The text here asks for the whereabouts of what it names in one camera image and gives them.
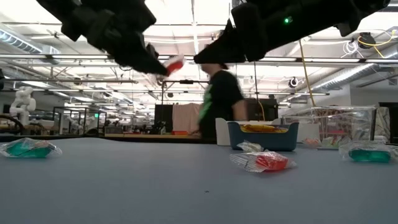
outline green graphic on shirt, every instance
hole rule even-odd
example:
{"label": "green graphic on shirt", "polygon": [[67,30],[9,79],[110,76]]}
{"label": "green graphic on shirt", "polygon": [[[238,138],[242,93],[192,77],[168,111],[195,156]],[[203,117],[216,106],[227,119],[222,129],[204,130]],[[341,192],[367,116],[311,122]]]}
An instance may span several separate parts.
{"label": "green graphic on shirt", "polygon": [[207,114],[207,111],[209,110],[209,108],[211,106],[212,102],[211,102],[210,90],[211,90],[211,85],[209,85],[207,87],[205,96],[203,97],[203,107],[199,112],[199,121],[201,121],[205,117],[205,115]]}

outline ceiling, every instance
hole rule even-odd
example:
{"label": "ceiling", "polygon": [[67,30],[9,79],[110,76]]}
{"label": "ceiling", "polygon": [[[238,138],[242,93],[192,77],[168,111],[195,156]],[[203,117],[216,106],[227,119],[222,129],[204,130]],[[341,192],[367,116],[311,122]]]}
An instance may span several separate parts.
{"label": "ceiling", "polygon": [[[145,3],[157,18],[154,26],[145,32],[146,42],[150,42],[161,55],[195,55],[205,44],[212,41],[220,30],[224,29],[229,17],[230,0],[146,0]],[[337,29],[331,27],[312,34],[303,40],[303,52],[305,57],[328,57],[328,58],[361,58],[378,57],[377,52],[371,49],[358,49],[358,52],[346,54],[344,49],[351,38],[357,38],[360,32],[371,32],[377,42],[385,42],[390,39],[392,30],[397,26],[398,13],[377,12],[362,20],[359,29],[347,37],[341,37]],[[102,54],[99,50],[87,44],[85,38],[73,42],[60,32],[60,22],[43,9],[35,0],[12,0],[7,1],[0,8],[0,22],[12,29],[21,37],[32,44],[45,44],[58,49],[61,54]],[[396,44],[395,39],[388,44],[379,47],[386,49]],[[290,43],[267,53],[268,57],[301,57],[298,43]],[[23,54],[17,48],[0,42],[0,53]],[[50,75],[51,67],[45,66],[38,60],[16,60],[21,65],[27,65],[41,74]],[[78,64],[90,64],[87,67],[78,67]],[[342,67],[328,67],[322,65],[307,67],[310,79],[319,81],[323,77],[338,71]],[[80,77],[90,80],[136,80],[138,83],[102,83],[88,84],[82,86],[70,86],[70,88],[94,88],[101,86],[109,90],[159,90],[155,76],[145,75],[135,71],[124,72],[113,62],[104,60],[62,60],[61,65],[52,66],[53,73],[57,78],[71,79]],[[296,91],[288,87],[288,80],[297,77],[300,81],[304,79],[304,69],[301,65],[285,66],[281,63],[273,65],[239,64],[230,65],[231,72],[237,74],[243,91],[254,91],[254,78],[257,77],[259,91]],[[174,73],[170,80],[207,80],[198,65],[186,63],[185,66]],[[173,98],[164,96],[168,103],[176,101],[189,102],[201,101],[205,84],[183,85],[175,83],[168,91],[196,91],[196,93],[174,94]],[[147,93],[123,93],[124,96],[139,101],[142,104],[154,104],[161,99],[160,93],[149,95]],[[96,93],[96,100],[101,97]]]}

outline table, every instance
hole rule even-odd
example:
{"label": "table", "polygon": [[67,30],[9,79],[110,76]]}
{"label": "table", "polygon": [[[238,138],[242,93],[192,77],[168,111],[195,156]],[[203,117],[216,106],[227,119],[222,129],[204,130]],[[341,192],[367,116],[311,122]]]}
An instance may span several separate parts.
{"label": "table", "polygon": [[253,174],[216,145],[52,142],[62,157],[0,157],[0,223],[396,222],[395,164],[298,148],[297,168]]}

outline blue plastic tub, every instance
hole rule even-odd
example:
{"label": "blue plastic tub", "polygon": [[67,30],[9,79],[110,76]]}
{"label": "blue plastic tub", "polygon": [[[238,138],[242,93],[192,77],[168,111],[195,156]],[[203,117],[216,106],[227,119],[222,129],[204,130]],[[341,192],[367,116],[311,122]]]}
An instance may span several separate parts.
{"label": "blue plastic tub", "polygon": [[235,150],[241,150],[237,145],[249,141],[260,144],[270,151],[293,151],[296,148],[299,124],[271,125],[279,128],[288,128],[286,133],[245,133],[237,122],[228,122],[229,141]]}

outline person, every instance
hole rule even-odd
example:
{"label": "person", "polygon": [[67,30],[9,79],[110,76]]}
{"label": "person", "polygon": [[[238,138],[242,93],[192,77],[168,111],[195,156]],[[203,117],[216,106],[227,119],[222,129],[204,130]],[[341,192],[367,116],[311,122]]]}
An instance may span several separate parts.
{"label": "person", "polygon": [[247,120],[246,102],[237,78],[226,71],[225,64],[201,64],[201,69],[209,75],[210,81],[198,117],[198,132],[202,138],[215,139],[216,118]]}

